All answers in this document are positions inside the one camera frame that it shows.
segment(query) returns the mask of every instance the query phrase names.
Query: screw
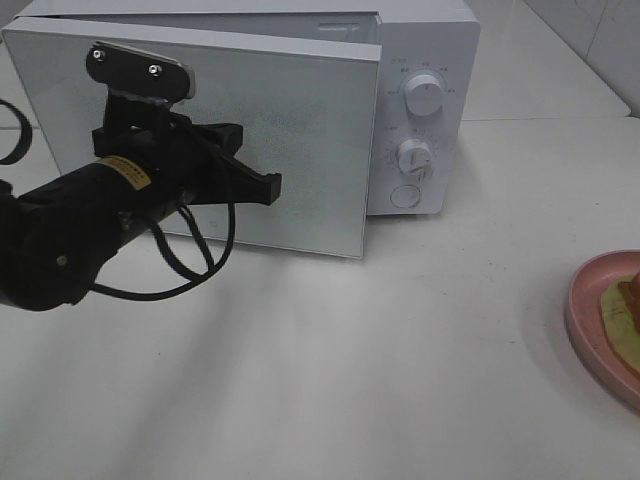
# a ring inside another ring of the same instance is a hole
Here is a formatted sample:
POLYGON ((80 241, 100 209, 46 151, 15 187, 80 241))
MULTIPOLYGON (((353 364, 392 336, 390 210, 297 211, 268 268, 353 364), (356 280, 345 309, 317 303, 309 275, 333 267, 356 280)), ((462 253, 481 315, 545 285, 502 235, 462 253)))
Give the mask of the screw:
POLYGON ((118 212, 118 216, 120 217, 120 228, 126 232, 133 224, 131 212, 118 212))
POLYGON ((189 194, 186 190, 182 190, 180 192, 179 201, 187 205, 189 203, 189 194))
POLYGON ((106 57, 107 57, 107 53, 104 50, 93 51, 93 58, 95 58, 99 62, 104 62, 106 57))
POLYGON ((162 67, 160 65, 150 65, 149 73, 154 77, 159 77, 160 74, 162 73, 162 67))

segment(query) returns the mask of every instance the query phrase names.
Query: microwave door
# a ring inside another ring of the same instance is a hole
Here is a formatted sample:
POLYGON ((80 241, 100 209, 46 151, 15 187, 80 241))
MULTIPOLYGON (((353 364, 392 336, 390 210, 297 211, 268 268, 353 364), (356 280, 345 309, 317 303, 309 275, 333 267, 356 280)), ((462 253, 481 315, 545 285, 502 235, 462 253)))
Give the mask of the microwave door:
MULTIPOLYGON (((174 111, 243 125, 238 159, 282 174, 275 204, 237 206, 239 242, 362 256, 380 46, 60 18, 19 18, 3 36, 62 173, 94 160, 102 124, 107 92, 87 52, 139 48, 193 69, 195 96, 174 111)), ((225 206, 194 213, 207 237, 226 237, 225 206)), ((188 231, 179 217, 163 227, 188 231)))

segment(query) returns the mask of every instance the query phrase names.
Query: white wall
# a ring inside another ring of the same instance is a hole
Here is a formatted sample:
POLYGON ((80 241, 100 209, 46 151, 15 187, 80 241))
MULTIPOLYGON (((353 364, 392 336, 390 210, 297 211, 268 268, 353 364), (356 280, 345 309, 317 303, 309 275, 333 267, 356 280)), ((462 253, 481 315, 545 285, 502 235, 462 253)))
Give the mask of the white wall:
POLYGON ((640 116, 640 0, 525 0, 640 116))
POLYGON ((16 13, 30 3, 31 0, 0 0, 0 27, 4 27, 16 13))
POLYGON ((640 0, 609 0, 587 63, 640 116, 640 0))

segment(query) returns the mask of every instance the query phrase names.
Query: robotic arm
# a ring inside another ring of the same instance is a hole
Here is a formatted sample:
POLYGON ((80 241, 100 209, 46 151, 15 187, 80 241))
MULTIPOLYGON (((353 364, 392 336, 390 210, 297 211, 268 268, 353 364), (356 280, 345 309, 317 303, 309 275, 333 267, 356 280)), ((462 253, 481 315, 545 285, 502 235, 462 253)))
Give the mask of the robotic arm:
MULTIPOLYGON (((234 158, 242 145, 235 124, 194 125, 171 112, 192 98, 193 74, 179 62, 97 42, 86 58, 89 75, 108 86, 104 124, 93 131, 99 160, 16 198, 0 181, 0 303, 43 311, 78 303, 89 290, 129 300, 170 298, 213 276, 224 265, 235 232, 235 203, 271 205, 281 175, 260 175, 234 158), (215 262, 188 205, 226 203, 227 245, 215 262), (158 222, 178 212, 207 262, 198 274, 171 252, 158 222), (102 265, 147 229, 169 265, 188 282, 139 294, 94 283, 102 265)), ((4 164, 28 150, 31 127, 4 164)))

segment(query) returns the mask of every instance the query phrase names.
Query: white table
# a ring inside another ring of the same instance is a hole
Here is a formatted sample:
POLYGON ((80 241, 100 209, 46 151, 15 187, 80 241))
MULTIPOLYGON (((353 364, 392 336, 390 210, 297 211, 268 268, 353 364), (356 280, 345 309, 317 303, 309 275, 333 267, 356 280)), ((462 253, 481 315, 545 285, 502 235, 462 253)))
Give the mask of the white table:
MULTIPOLYGON (((464 122, 444 212, 370 219, 362 262, 239 247, 171 301, 0 307, 0 476, 636 478, 640 417, 563 304, 583 261, 638 247, 638 158, 637 119, 464 122)), ((100 280, 168 272, 143 236, 100 280)))
MULTIPOLYGON (((629 108, 521 0, 471 0, 482 24, 466 120, 624 117, 629 108)), ((0 94, 27 108, 0 45, 0 94)), ((0 109, 0 128, 16 126, 0 109)))

